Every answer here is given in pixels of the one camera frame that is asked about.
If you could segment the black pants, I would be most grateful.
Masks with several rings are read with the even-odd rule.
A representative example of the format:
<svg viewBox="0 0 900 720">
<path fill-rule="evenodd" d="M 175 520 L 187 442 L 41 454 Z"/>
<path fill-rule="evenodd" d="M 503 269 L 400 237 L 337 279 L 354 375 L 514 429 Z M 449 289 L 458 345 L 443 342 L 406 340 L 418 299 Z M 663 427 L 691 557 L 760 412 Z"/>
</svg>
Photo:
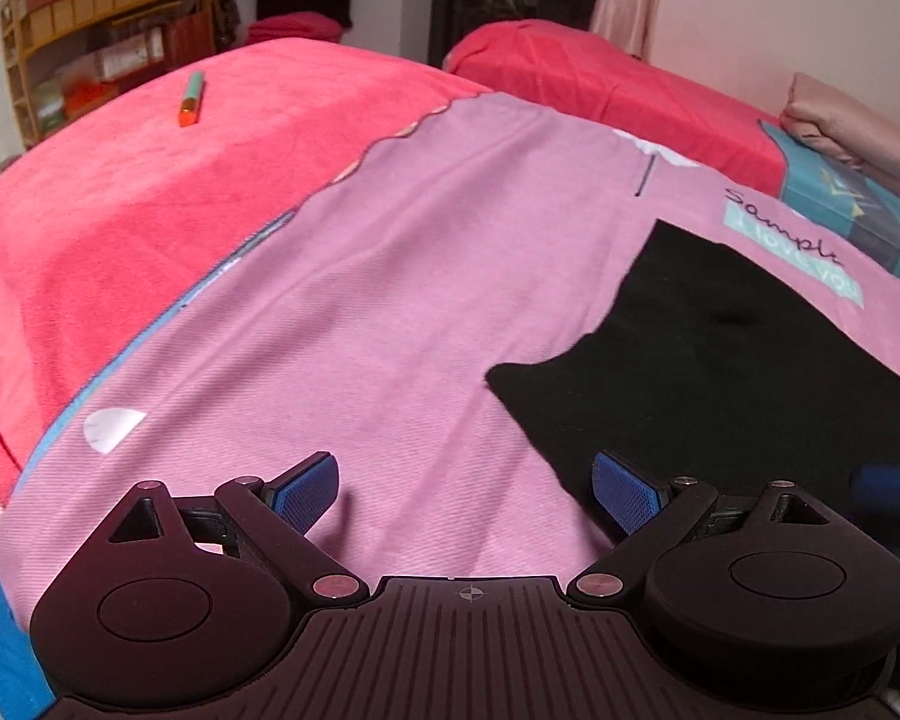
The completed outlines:
<svg viewBox="0 0 900 720">
<path fill-rule="evenodd" d="M 862 466 L 900 465 L 900 377 L 779 278 L 656 223 L 600 327 L 491 392 L 598 528 L 598 452 L 660 481 L 751 496 L 790 479 L 845 511 Z"/>
</svg>

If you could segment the pink printed bed sheet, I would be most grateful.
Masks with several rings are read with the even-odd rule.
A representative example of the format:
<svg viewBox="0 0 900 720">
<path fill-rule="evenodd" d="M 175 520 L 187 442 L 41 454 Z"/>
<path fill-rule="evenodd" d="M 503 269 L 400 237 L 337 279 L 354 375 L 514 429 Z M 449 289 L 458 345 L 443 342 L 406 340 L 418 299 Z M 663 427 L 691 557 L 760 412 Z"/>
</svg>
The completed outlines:
<svg viewBox="0 0 900 720">
<path fill-rule="evenodd" d="M 600 538 L 487 388 L 608 314 L 655 223 L 725 244 L 900 375 L 900 279 L 836 236 L 834 265 L 764 247 L 809 221 L 706 166 L 505 94 L 375 143 L 209 277 L 48 433 L 0 522 L 27 621 L 134 483 L 201 496 L 318 450 L 343 495 L 315 543 L 365 578 L 569 577 Z"/>
</svg>

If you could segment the red fleece blanket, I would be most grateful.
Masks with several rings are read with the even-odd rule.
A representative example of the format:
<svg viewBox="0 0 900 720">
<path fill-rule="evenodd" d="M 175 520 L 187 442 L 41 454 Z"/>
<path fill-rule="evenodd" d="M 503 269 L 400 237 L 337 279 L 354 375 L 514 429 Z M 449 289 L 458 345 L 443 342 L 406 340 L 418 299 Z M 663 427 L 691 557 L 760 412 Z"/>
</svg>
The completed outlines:
<svg viewBox="0 0 900 720">
<path fill-rule="evenodd" d="M 411 60 L 281 39 L 172 71 L 0 176 L 0 505 L 59 411 L 226 255 L 372 143 L 478 85 Z"/>
</svg>

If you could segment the folded beige blanket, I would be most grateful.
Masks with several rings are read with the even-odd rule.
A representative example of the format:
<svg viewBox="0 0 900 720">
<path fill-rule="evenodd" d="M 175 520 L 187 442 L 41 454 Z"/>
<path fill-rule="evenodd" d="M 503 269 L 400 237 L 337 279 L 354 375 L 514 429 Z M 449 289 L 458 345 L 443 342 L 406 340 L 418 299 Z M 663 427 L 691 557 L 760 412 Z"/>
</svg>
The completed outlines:
<svg viewBox="0 0 900 720">
<path fill-rule="evenodd" d="M 795 73 L 779 122 L 793 140 L 900 197 L 900 126 L 884 115 L 814 76 Z"/>
</svg>

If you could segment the green orange tube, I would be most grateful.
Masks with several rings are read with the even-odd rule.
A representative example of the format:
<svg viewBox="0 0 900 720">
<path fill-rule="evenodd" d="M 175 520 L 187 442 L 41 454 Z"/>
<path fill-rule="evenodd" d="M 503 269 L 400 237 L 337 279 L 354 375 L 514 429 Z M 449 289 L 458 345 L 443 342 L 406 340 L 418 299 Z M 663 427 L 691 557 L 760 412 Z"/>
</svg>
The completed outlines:
<svg viewBox="0 0 900 720">
<path fill-rule="evenodd" d="M 185 93 L 178 108 L 176 120 L 180 127 L 191 127 L 199 121 L 203 91 L 205 91 L 205 72 L 196 70 L 188 76 Z"/>
</svg>

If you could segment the red covered mattress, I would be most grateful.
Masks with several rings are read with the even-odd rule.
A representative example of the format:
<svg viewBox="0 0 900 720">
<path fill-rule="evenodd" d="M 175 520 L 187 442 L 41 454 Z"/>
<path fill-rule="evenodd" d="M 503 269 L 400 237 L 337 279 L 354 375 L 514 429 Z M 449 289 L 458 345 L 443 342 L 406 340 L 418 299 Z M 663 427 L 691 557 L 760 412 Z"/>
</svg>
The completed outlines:
<svg viewBox="0 0 900 720">
<path fill-rule="evenodd" d="M 781 192 L 784 158 L 761 128 L 781 127 L 781 114 L 645 64 L 591 32 L 541 20 L 491 23 L 463 37 L 443 68 L 660 143 L 767 195 Z"/>
</svg>

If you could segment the wooden shelf unit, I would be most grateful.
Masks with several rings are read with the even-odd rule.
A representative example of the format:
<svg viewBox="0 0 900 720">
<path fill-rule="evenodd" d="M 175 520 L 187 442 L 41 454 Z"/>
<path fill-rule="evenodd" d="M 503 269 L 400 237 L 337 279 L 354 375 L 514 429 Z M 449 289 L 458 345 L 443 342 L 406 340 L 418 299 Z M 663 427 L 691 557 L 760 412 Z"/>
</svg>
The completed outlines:
<svg viewBox="0 0 900 720">
<path fill-rule="evenodd" d="M 217 0 L 1 0 L 1 59 L 23 148 L 219 49 Z"/>
</svg>

